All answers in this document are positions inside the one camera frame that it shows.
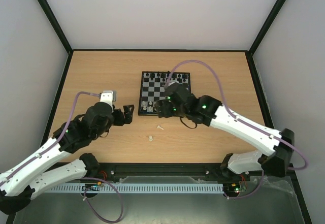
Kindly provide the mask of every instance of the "wooden tabletop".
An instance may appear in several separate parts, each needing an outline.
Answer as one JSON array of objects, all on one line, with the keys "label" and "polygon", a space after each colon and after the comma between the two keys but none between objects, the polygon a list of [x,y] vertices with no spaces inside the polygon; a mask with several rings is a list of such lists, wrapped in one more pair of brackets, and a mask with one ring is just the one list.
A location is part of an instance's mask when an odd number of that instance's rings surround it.
[{"label": "wooden tabletop", "polygon": [[[114,126],[106,138],[93,141],[64,162],[93,153],[99,162],[114,163],[219,163],[228,153],[254,148],[229,133],[204,125],[191,130],[179,118],[138,116],[142,71],[168,71],[177,63],[197,59],[208,63],[219,75],[231,109],[263,123],[245,54],[242,52],[142,52],[75,51],[56,110],[51,132],[68,119],[79,91],[94,93],[116,90],[115,106],[134,104],[130,125]],[[196,97],[210,95],[221,100],[213,75],[202,65],[186,64],[179,72],[190,72],[191,91]],[[83,114],[99,99],[79,97],[75,115]],[[165,130],[157,129],[161,125]]]}]

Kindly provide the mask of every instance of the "white wall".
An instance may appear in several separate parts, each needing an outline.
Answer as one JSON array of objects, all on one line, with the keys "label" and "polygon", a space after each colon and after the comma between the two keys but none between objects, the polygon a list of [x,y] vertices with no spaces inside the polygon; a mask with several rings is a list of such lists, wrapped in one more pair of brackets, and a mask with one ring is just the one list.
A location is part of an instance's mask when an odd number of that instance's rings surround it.
[{"label": "white wall", "polygon": [[48,0],[73,48],[243,49],[276,0]]},{"label": "white wall", "polygon": [[[325,0],[287,0],[255,54],[275,126],[296,133],[297,172],[313,223],[324,223]],[[302,165],[295,155],[293,163]]]},{"label": "white wall", "polygon": [[67,53],[37,0],[0,0],[0,34],[1,172],[40,145]]}]

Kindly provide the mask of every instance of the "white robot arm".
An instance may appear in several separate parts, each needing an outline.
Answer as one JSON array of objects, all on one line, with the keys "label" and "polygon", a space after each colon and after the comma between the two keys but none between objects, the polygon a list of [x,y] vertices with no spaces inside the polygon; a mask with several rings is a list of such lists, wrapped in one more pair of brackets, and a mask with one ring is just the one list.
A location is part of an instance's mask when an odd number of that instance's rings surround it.
[{"label": "white robot arm", "polygon": [[85,153],[62,167],[45,171],[88,146],[103,133],[108,133],[111,126],[132,122],[134,105],[123,106],[122,113],[120,109],[115,109],[115,100],[115,91],[104,91],[100,94],[100,101],[88,108],[85,114],[76,116],[68,125],[64,123],[37,151],[12,169],[1,173],[0,210],[5,214],[15,213],[56,185],[84,176],[95,176],[99,163],[91,153]]},{"label": "white robot arm", "polygon": [[178,82],[172,82],[166,89],[166,99],[156,102],[159,117],[187,117],[196,124],[229,132],[257,148],[243,154],[227,154],[221,170],[227,175],[241,174],[246,171],[264,170],[267,173],[284,177],[292,156],[294,133],[271,129],[253,122],[226,108],[221,101],[204,95],[196,98]]}]

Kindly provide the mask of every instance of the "red wire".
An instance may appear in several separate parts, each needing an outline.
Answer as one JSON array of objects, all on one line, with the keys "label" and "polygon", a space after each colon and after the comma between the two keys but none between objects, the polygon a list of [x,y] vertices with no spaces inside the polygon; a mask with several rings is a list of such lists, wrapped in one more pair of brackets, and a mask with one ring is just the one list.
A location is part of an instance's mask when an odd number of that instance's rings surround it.
[{"label": "red wire", "polygon": [[106,180],[106,178],[107,178],[107,174],[106,174],[106,172],[104,172],[104,171],[100,171],[99,173],[101,173],[101,174],[103,175],[103,177],[104,177],[104,180]]},{"label": "red wire", "polygon": [[245,178],[243,177],[243,175],[240,175],[240,176],[241,176],[241,178],[242,178],[242,181],[241,181],[241,182],[244,182],[244,183],[245,183],[245,186],[246,186],[246,188],[247,188],[247,182],[246,182]]}]

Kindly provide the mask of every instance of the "black metal frame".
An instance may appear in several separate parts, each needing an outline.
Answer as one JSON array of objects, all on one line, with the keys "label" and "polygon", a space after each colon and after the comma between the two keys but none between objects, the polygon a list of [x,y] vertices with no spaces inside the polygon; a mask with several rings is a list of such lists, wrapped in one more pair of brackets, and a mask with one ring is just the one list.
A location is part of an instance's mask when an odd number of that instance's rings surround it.
[{"label": "black metal frame", "polygon": [[[286,0],[277,0],[275,5],[273,6],[269,16],[265,20],[261,30],[259,31],[256,39],[254,40],[251,48],[249,51],[247,50],[162,50],[162,49],[72,49],[68,40],[66,39],[58,21],[56,20],[49,4],[46,0],[38,0],[40,3],[44,13],[48,17],[50,23],[52,24],[56,34],[58,35],[59,39],[61,40],[63,46],[65,47],[68,53],[68,59],[66,66],[64,68],[64,72],[55,96],[55,100],[53,103],[53,107],[49,116],[49,120],[44,132],[42,143],[44,143],[50,133],[50,129],[54,120],[55,111],[60,99],[60,95],[63,89],[64,81],[66,79],[69,65],[71,62],[71,58],[74,51],[167,51],[167,52],[245,52],[246,59],[248,62],[249,70],[252,76],[252,81],[254,84],[254,88],[256,91],[256,95],[258,98],[259,106],[261,108],[261,112],[263,115],[263,119],[265,125],[268,127],[273,127],[272,118],[270,115],[269,107],[263,92],[263,88],[261,85],[261,81],[259,79],[257,69],[253,60],[253,55],[256,52],[258,46],[260,45],[261,41],[263,40],[265,34],[269,30],[270,26],[272,25],[274,19],[276,18],[277,14],[279,13],[281,7],[285,3]],[[56,164],[55,167],[61,166],[62,163]],[[117,181],[120,177],[125,176],[190,176],[193,178],[200,178],[208,181],[218,180],[219,182],[227,183],[226,179],[223,179],[222,176],[216,176],[213,173],[214,169],[219,168],[220,164],[115,164],[115,163],[102,163],[101,168],[106,172],[110,173],[114,171],[114,174],[109,176],[110,180]],[[297,180],[296,173],[294,171],[288,171],[287,173],[292,180],[295,192],[297,194],[297,198],[299,201],[299,205],[304,217],[305,223],[311,223],[311,219]],[[12,224],[15,218],[14,215],[10,215],[6,224]]]}]

